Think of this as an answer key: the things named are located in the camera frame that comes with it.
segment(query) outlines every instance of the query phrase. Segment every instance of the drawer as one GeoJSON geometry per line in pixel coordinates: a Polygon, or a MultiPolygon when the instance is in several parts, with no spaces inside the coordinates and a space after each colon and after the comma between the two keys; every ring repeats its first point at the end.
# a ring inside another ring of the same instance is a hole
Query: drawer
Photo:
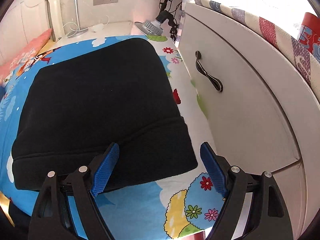
{"type": "Polygon", "coordinates": [[[278,170],[300,158],[279,102],[229,43],[186,15],[179,52],[203,103],[218,155],[253,174],[278,170]],[[207,73],[222,82],[222,92],[196,69],[196,51],[207,73]]]}

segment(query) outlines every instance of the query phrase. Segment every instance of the metal screw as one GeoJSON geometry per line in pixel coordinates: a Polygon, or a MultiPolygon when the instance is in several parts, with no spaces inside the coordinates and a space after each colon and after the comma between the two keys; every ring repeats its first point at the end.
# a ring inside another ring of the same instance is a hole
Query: metal screw
{"type": "Polygon", "coordinates": [[[49,171],[49,172],[48,172],[48,177],[49,177],[49,178],[52,178],[54,175],[55,175],[55,172],[54,172],[54,171],[49,171]]]}
{"type": "Polygon", "coordinates": [[[80,168],[79,168],[79,171],[80,172],[86,172],[88,170],[88,167],[87,166],[81,166],[80,168]]]}
{"type": "Polygon", "coordinates": [[[237,166],[232,166],[231,167],[231,170],[234,172],[234,173],[238,173],[240,171],[240,168],[237,167],[237,166]]]}
{"type": "Polygon", "coordinates": [[[271,178],[271,177],[272,177],[272,174],[271,174],[270,171],[265,171],[265,172],[264,172],[264,175],[265,175],[266,177],[268,177],[268,178],[271,178]]]}

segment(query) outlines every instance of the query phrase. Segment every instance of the pink pillow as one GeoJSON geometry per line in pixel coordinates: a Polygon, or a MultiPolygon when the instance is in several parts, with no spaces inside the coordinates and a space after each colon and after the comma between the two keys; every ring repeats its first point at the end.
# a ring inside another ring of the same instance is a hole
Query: pink pillow
{"type": "Polygon", "coordinates": [[[13,60],[9,60],[6,64],[0,66],[0,85],[6,83],[10,78],[10,72],[15,68],[23,67],[29,60],[33,59],[42,47],[50,39],[52,29],[46,30],[39,37],[33,39],[25,46],[13,60]]]}

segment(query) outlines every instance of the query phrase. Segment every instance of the green flower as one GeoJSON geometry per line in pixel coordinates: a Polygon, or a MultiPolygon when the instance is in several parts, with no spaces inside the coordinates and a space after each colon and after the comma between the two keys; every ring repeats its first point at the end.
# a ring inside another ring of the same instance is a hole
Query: green flower
{"type": "Polygon", "coordinates": [[[188,205],[188,210],[186,210],[187,217],[190,217],[190,219],[198,218],[198,215],[202,214],[201,210],[202,208],[198,208],[198,206],[192,207],[188,205]]]}

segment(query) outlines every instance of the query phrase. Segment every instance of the pink flower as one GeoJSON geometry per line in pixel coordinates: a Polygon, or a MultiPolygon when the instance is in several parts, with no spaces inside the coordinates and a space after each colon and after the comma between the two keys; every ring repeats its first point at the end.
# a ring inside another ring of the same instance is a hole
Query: pink flower
{"type": "Polygon", "coordinates": [[[171,48],[163,48],[162,49],[163,50],[163,52],[165,52],[165,53],[168,53],[168,54],[172,54],[173,53],[173,49],[171,49],[171,48]]]}
{"type": "Polygon", "coordinates": [[[176,57],[172,58],[171,61],[173,63],[175,63],[175,64],[179,64],[180,63],[180,61],[176,57]]]}
{"type": "Polygon", "coordinates": [[[204,215],[205,215],[204,219],[208,219],[209,221],[211,221],[213,219],[214,221],[216,221],[219,214],[218,214],[218,210],[216,210],[214,208],[212,210],[209,209],[208,213],[206,213],[204,215]]]}

